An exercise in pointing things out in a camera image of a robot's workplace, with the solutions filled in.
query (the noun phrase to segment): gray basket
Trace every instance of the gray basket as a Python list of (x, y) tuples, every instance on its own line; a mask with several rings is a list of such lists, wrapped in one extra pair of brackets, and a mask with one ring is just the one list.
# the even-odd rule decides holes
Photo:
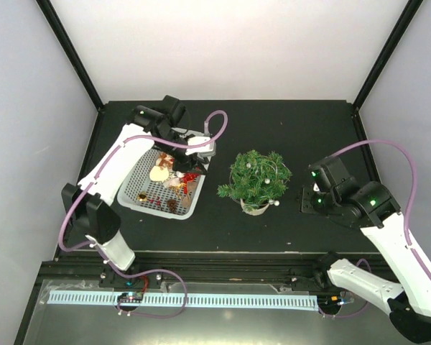
[[(193, 132), (193, 134), (201, 135), (201, 133), (197, 132)], [(162, 183), (152, 182), (149, 178), (150, 170), (155, 165), (160, 153), (160, 151), (151, 149), (141, 157), (121, 185), (117, 200), (120, 205), (130, 208), (131, 210), (169, 219), (187, 219), (195, 210), (205, 176), (201, 175), (195, 180), (197, 183), (196, 189), (190, 194), (192, 203), (188, 208), (183, 207), (181, 205), (181, 200), (177, 198), (171, 188), (165, 188)], [(148, 199), (156, 199), (156, 197), (159, 196), (161, 208), (156, 203), (139, 201), (137, 197), (141, 192), (145, 192)], [(183, 190), (180, 191), (180, 194), (182, 197), (185, 196)], [(178, 207), (175, 213), (172, 213), (167, 207), (167, 201), (169, 199), (177, 201)]]

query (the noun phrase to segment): artificial plant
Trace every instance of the artificial plant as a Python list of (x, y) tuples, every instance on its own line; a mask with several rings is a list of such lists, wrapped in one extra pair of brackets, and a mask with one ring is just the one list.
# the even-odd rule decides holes
[(283, 164), (282, 156), (271, 152), (263, 156), (256, 150), (236, 156), (230, 166), (231, 182), (218, 187), (218, 195), (243, 200), (247, 211), (265, 206), (282, 196), (292, 173)]

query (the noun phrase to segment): white pot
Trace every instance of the white pot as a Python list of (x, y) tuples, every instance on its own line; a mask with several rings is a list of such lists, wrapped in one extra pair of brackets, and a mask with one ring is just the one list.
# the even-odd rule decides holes
[(250, 214), (251, 216), (260, 216), (261, 214), (263, 214), (263, 212), (267, 210), (268, 206), (270, 206), (269, 203), (266, 204), (264, 207), (255, 208), (252, 211), (246, 211), (245, 203), (243, 202), (243, 199), (241, 199), (241, 208), (243, 209), (243, 212)]

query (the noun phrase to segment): robotic arm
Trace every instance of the robotic arm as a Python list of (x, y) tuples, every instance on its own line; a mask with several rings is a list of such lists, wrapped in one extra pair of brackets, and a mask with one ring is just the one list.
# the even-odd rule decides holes
[(431, 261), (410, 232), (407, 244), (404, 216), (392, 194), (378, 182), (361, 187), (337, 157), (311, 165), (310, 174), (315, 186), (304, 188), (301, 212), (362, 231), (399, 280), (381, 279), (328, 253), (318, 264), (323, 285), (344, 288), (372, 303), (410, 341), (431, 341)]
[(136, 107), (96, 167), (77, 186), (68, 183), (62, 190), (62, 200), (71, 216), (72, 226), (82, 231), (89, 242), (98, 246), (105, 257), (122, 271), (131, 266), (134, 252), (124, 241), (120, 232), (120, 217), (110, 206), (137, 161), (156, 147), (174, 157), (173, 170), (206, 174), (208, 157), (216, 153), (216, 138), (209, 138), (208, 120), (204, 136), (185, 136), (185, 133), (175, 129), (185, 112), (184, 105), (171, 96), (165, 96), (155, 109)]

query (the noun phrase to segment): black tabletop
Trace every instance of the black tabletop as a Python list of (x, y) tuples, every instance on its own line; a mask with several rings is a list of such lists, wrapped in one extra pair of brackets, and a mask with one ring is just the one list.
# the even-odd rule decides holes
[[(126, 117), (138, 104), (153, 101), (111, 101), (103, 111), (100, 127), (88, 152), (84, 174), (93, 169), (119, 135)], [(133, 250), (184, 252), (376, 252), (359, 231), (334, 224), (325, 218), (298, 211), (297, 194), (311, 177), (305, 172), (334, 151), (358, 141), (351, 120), (351, 105), (345, 101), (185, 101), (191, 113), (191, 129), (202, 131), (210, 112), (223, 109), (228, 127), (217, 141), (193, 215), (184, 221), (151, 216), (112, 205), (121, 217), (121, 233)], [(186, 127), (184, 118), (180, 125)], [(221, 117), (210, 123), (216, 133)], [(240, 205), (216, 195), (228, 182), (229, 166), (240, 152), (256, 149), (278, 152), (292, 171), (288, 191), (280, 206), (270, 206), (261, 216), (249, 216)], [(364, 183), (369, 180), (361, 151), (342, 156), (348, 171)], [(72, 231), (69, 243), (83, 240)]]

